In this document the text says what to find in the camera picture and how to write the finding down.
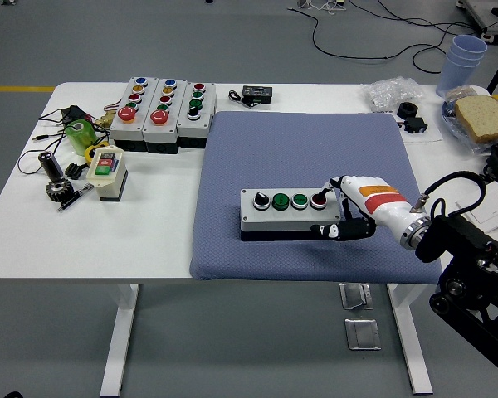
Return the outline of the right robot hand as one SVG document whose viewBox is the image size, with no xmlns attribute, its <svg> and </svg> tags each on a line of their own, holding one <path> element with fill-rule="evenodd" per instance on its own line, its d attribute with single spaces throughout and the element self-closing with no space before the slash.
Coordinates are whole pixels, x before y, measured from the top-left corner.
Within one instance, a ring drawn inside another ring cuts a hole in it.
<svg viewBox="0 0 498 398">
<path fill-rule="evenodd" d="M 323 198 L 332 189 L 343 197 L 344 219 L 329 225 L 313 225 L 310 229 L 327 240 L 347 241 L 370 237 L 378 226 L 386 226 L 405 249 L 416 247 L 420 231 L 429 225 L 424 212 L 414 211 L 397 189 L 380 177 L 342 176 L 331 178 L 317 194 Z"/>
</svg>

